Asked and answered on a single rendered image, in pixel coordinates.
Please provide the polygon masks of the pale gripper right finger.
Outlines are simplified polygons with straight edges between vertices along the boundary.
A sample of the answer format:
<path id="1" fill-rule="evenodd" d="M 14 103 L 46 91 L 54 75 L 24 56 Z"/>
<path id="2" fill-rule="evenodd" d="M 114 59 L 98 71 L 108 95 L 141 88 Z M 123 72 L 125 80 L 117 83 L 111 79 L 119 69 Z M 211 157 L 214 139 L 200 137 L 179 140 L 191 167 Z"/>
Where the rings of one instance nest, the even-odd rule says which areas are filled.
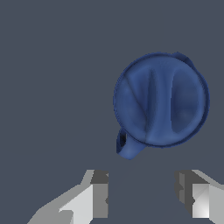
<path id="1" fill-rule="evenodd" d="M 193 218 L 224 224 L 224 185 L 200 170 L 174 172 L 174 192 Z"/>

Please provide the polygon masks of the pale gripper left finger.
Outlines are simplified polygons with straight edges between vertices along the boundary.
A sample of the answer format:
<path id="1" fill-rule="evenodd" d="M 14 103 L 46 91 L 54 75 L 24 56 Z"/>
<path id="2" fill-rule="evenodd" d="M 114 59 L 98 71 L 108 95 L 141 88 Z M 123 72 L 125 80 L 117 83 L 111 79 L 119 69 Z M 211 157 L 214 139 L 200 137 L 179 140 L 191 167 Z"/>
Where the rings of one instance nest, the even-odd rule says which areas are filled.
<path id="1" fill-rule="evenodd" d="M 27 224 L 90 224 L 109 215 L 109 172 L 87 170 L 82 181 L 42 206 Z"/>

